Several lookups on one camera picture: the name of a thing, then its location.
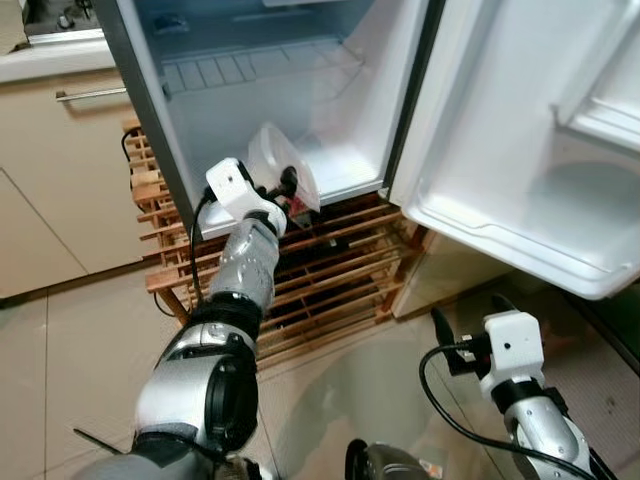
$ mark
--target refrigerator shelf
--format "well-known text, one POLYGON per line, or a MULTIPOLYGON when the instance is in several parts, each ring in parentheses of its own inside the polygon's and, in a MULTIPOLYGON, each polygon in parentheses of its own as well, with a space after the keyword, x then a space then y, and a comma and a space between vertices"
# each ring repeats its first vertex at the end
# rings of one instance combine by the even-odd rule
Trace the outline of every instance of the refrigerator shelf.
POLYGON ((253 84, 294 75, 312 75, 323 99, 340 94, 364 61, 338 38, 271 47, 210 52, 164 60, 166 85, 172 95, 253 84))

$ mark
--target cabinet handle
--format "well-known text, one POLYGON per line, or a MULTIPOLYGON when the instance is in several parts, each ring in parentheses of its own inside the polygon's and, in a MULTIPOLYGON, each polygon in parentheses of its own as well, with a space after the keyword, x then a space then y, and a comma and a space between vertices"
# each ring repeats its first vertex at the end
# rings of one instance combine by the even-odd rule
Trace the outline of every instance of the cabinet handle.
POLYGON ((95 92, 74 93, 73 95, 67 95, 64 90, 59 90, 56 92, 56 102, 70 102, 83 98, 105 97, 107 95, 119 95, 121 93, 127 93, 127 89, 125 87, 110 88, 108 90, 98 90, 95 92))

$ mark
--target countertop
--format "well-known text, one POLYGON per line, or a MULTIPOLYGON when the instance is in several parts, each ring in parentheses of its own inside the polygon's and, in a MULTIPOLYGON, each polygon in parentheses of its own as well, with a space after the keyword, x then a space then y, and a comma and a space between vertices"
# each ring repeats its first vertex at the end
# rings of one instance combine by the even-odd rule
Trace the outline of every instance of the countertop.
POLYGON ((0 56, 0 83, 113 67, 104 39, 38 45, 0 56))

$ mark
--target refrigerator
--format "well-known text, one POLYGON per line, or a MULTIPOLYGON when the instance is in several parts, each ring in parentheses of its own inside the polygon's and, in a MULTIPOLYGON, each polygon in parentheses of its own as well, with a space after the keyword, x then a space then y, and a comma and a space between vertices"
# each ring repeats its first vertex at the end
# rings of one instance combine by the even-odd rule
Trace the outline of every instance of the refrigerator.
MULTIPOLYGON (((386 187, 584 298, 640 274, 635 0, 94 3, 187 227, 205 172, 269 123, 323 205, 386 187)), ((234 225, 217 205, 198 223, 234 225)))

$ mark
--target freezer compartment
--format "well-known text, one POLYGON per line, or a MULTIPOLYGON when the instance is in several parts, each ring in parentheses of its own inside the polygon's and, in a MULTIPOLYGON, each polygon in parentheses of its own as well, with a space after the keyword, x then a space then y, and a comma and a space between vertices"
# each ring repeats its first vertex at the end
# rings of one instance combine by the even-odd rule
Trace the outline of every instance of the freezer compartment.
MULTIPOLYGON (((295 5, 135 3, 163 92, 155 107, 166 110, 162 128, 192 205, 205 172, 246 159, 267 122, 309 165, 322 204, 382 186, 426 2, 286 3, 295 5)), ((200 224, 209 238, 233 222, 213 206, 200 224)))
POLYGON ((482 4, 466 12, 468 28, 436 42, 434 75, 446 76, 445 63, 458 70, 446 86, 425 78, 407 141, 414 153, 420 145, 420 181, 405 212, 580 296, 615 292, 640 270, 638 155, 557 128, 553 106, 624 5, 482 4), (458 63, 440 56, 447 44, 458 63), (429 94, 442 110, 428 110, 429 94))

